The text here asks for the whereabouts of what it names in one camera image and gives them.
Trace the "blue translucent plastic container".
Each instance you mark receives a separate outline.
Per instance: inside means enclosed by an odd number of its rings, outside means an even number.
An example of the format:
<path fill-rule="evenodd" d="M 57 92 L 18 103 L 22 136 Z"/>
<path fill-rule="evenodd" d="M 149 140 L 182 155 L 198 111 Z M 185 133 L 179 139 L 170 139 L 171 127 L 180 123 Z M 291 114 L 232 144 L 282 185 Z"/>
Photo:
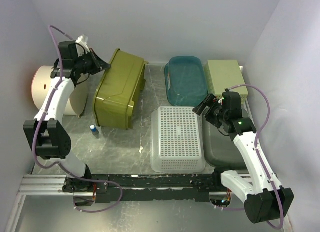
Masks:
<path fill-rule="evenodd" d="M 176 56 L 164 68 L 167 100 L 172 106 L 198 106 L 207 96 L 204 68 L 199 58 Z"/>

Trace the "olive green tub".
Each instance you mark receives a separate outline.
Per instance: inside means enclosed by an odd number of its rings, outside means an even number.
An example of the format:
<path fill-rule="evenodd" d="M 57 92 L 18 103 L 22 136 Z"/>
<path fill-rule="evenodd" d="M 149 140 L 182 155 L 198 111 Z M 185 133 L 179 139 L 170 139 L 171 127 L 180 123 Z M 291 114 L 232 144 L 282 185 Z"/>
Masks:
<path fill-rule="evenodd" d="M 146 84 L 148 62 L 118 48 L 109 63 L 111 68 L 104 71 L 93 98 L 95 123 L 100 127 L 131 129 L 135 106 Z"/>

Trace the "white perforated basket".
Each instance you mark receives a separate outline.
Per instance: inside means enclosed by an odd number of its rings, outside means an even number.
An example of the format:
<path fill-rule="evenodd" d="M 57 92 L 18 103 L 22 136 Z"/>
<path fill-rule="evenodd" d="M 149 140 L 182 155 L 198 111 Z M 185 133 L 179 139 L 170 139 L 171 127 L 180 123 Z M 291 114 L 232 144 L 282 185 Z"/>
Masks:
<path fill-rule="evenodd" d="M 150 164 L 158 173 L 205 169 L 200 117 L 192 107 L 161 106 L 152 113 Z"/>

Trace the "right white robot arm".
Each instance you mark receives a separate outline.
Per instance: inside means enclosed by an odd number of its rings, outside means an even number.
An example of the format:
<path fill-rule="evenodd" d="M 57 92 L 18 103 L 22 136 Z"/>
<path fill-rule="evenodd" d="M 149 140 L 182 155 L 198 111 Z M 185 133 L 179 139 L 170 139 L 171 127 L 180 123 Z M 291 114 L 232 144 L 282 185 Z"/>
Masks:
<path fill-rule="evenodd" d="M 243 116 L 241 96 L 226 90 L 221 99 L 213 94 L 193 109 L 204 115 L 206 121 L 224 131 L 239 150 L 252 179 L 249 183 L 237 171 L 228 167 L 216 167 L 212 185 L 218 191 L 231 190 L 243 203 L 247 217 L 252 223 L 279 219 L 281 228 L 293 202 L 294 193 L 285 188 L 271 169 L 258 143 L 258 131 L 249 117 Z"/>

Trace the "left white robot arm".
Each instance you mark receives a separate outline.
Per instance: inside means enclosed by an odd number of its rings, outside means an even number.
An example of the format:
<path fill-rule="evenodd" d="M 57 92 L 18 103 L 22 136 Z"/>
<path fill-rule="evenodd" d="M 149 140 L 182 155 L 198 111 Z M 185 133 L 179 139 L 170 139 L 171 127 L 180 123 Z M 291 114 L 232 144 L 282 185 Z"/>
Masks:
<path fill-rule="evenodd" d="M 91 76 L 110 67 L 88 47 L 85 35 L 59 43 L 58 59 L 51 69 L 50 87 L 43 105 L 34 119 L 26 120 L 23 125 L 35 163 L 46 168 L 38 158 L 51 160 L 47 167 L 59 165 L 83 192 L 93 187 L 94 180 L 88 165 L 71 152 L 71 138 L 62 126 L 63 115 L 81 76 Z"/>

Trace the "pale green perforated box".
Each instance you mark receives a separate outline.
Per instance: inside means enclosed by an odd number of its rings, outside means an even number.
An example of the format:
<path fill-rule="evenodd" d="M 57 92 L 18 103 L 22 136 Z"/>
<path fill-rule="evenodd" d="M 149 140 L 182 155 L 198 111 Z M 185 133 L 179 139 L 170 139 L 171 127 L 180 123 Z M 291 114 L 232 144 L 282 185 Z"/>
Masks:
<path fill-rule="evenodd" d="M 222 97 L 226 88 L 245 84 L 237 60 L 208 60 L 204 66 L 208 93 Z"/>

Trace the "cream cylindrical container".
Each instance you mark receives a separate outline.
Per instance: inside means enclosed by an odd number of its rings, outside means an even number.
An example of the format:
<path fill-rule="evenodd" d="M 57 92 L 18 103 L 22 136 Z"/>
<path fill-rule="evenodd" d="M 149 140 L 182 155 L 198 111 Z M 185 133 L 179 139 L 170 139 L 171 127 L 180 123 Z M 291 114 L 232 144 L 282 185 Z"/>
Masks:
<path fill-rule="evenodd" d="M 52 71 L 52 66 L 42 66 L 37 70 L 33 77 L 31 94 L 33 102 L 37 109 L 40 109 L 42 107 L 46 95 L 49 91 Z M 73 93 L 70 95 L 64 111 L 64 115 L 73 115 L 80 117 L 83 114 L 88 96 L 88 82 L 85 81 L 86 79 L 88 79 L 88 76 L 82 75 L 78 80 L 78 83 L 83 83 L 77 85 Z"/>

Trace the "large metal tray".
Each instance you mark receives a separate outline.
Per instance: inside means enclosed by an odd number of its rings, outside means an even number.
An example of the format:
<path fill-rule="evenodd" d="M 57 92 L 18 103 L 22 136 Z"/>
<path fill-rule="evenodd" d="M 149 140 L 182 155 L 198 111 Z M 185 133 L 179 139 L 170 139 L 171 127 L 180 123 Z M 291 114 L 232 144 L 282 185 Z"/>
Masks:
<path fill-rule="evenodd" d="M 240 151 L 229 136 L 222 135 L 218 128 L 202 117 L 203 149 L 206 161 L 213 167 L 229 167 L 245 170 L 246 164 Z"/>

